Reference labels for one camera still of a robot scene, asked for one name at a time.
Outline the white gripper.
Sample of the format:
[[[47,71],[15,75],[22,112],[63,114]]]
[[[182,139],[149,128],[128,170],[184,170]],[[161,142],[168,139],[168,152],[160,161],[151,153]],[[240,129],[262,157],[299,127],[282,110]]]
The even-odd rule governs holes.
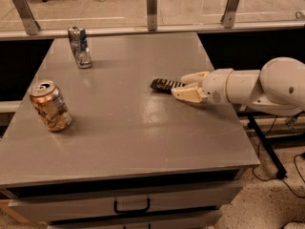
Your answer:
[[[214,105],[229,104],[226,88],[233,71],[233,69],[218,69],[210,73],[204,71],[185,74],[181,77],[181,82],[188,85],[172,88],[172,95],[178,100],[191,103],[200,103],[207,99]]]

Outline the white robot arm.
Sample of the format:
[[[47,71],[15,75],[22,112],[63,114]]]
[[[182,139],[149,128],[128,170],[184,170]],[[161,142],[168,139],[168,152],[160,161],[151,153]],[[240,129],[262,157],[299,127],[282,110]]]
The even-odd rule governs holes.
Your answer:
[[[305,110],[305,64],[277,57],[260,70],[218,69],[186,74],[172,95],[191,103],[242,104],[272,115],[296,115]]]

